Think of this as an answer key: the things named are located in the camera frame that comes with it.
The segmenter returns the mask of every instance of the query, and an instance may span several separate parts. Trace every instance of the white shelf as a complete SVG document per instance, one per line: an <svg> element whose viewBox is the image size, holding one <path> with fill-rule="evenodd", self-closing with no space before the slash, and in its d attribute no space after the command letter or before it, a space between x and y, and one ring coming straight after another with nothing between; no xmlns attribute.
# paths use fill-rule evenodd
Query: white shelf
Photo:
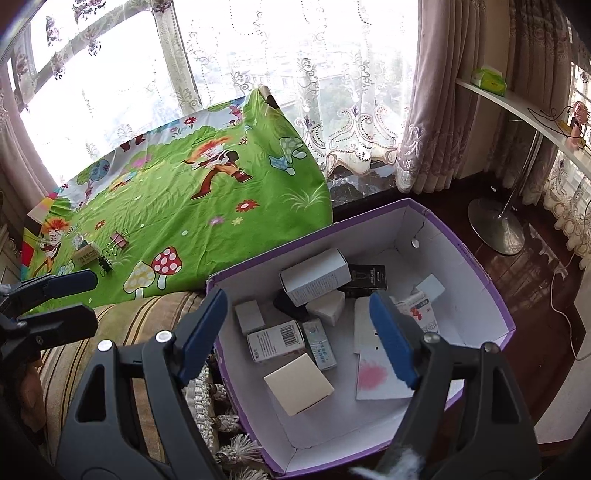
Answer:
<svg viewBox="0 0 591 480"><path fill-rule="evenodd" d="M525 100L516 93L507 90L505 96L495 95L494 93L482 90L471 83L464 82L464 80L456 79L456 83L472 92L477 93L481 97L484 97L491 102L495 102L505 110L510 111L512 114L518 116L525 122L529 123L532 127L538 130L542 135L548 138L554 145L556 145L560 151L567 157L577 168L591 180L591 155L585 150L570 150L566 145L565 141L567 137L560 135L559 133L553 132L552 129L557 129L558 126L551 120L543 118L541 115L532 115L528 108L532 109L536 113L541 113L540 107L533 103Z"/></svg>

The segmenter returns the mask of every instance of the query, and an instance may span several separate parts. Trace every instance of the wall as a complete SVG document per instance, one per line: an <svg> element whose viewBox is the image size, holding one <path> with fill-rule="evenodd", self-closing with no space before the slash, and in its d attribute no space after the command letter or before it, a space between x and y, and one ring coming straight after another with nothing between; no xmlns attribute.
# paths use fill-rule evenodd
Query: wall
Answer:
<svg viewBox="0 0 591 480"><path fill-rule="evenodd" d="M587 333L579 356L591 352L591 268L588 268L574 300ZM591 356L574 362L548 410L535 425L538 443L571 439L591 410Z"/></svg>
<svg viewBox="0 0 591 480"><path fill-rule="evenodd" d="M486 42L484 64L505 74L509 56L509 0L486 2ZM459 178L482 171L492 144L500 106L478 97L478 104Z"/></svg>

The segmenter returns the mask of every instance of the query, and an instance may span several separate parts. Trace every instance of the black box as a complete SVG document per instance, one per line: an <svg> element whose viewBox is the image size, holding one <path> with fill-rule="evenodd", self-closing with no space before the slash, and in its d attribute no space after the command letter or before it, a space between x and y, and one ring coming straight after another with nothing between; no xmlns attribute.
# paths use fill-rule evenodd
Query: black box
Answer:
<svg viewBox="0 0 591 480"><path fill-rule="evenodd" d="M353 265L349 264L351 281L339 287L346 297L369 297L376 290L386 290L385 265Z"/></svg>

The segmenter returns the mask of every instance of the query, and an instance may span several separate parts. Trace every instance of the pink stain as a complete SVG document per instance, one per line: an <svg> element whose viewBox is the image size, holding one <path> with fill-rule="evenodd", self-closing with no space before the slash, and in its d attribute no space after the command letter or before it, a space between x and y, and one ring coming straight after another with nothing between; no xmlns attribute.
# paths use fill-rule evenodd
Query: pink stain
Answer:
<svg viewBox="0 0 591 480"><path fill-rule="evenodd" d="M374 390L388 378L388 370L375 362L363 362L359 366L357 386L360 390Z"/></svg>

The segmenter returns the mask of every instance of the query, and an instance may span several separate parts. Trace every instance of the electric cord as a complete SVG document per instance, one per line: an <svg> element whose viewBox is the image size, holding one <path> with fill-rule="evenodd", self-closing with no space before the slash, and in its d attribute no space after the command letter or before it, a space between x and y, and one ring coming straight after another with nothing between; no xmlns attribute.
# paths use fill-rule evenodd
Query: electric cord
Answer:
<svg viewBox="0 0 591 480"><path fill-rule="evenodd" d="M591 205L591 199L587 202L587 206L585 207L585 213L583 215L583 235L581 236L581 243L583 243L585 241L585 235L586 235L585 226L586 226L586 222L587 222L587 210L589 209L589 205ZM577 254L575 249L576 249L576 247L573 249L573 255L570 257L570 260L566 264L566 266L564 267L564 270L568 269L571 262L573 261L574 256ZM567 323L569 324L570 349L573 352L574 359L577 362L582 362L583 360L585 360L586 358L591 356L591 352L587 353L586 355L584 355L581 358L579 358L577 356L577 352L574 351L574 345L573 345L573 325L570 323L568 316L564 312L561 312L560 310L558 310L557 308L554 307L554 300L552 298L552 291L554 288L554 279L556 278L557 273L558 273L558 268L555 268L554 274L552 275L552 281L550 282L550 307L556 313L560 313L566 319Z"/></svg>

